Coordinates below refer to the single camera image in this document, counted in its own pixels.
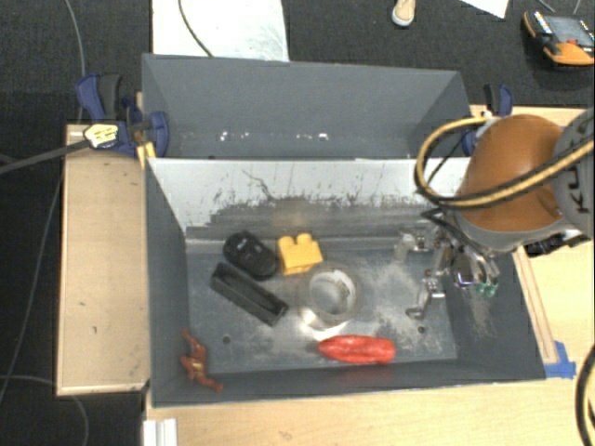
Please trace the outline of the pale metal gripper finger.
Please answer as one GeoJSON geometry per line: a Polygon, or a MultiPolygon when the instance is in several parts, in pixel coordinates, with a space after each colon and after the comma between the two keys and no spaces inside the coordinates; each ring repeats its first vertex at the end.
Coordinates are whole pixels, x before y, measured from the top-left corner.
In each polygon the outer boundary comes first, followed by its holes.
{"type": "Polygon", "coordinates": [[[394,260],[405,262],[412,253],[435,254],[438,250],[439,234],[438,229],[401,230],[394,244],[394,260]]]}
{"type": "Polygon", "coordinates": [[[416,295],[416,303],[405,310],[405,315],[413,320],[424,320],[430,304],[435,299],[444,299],[444,272],[427,271],[416,295]]]}

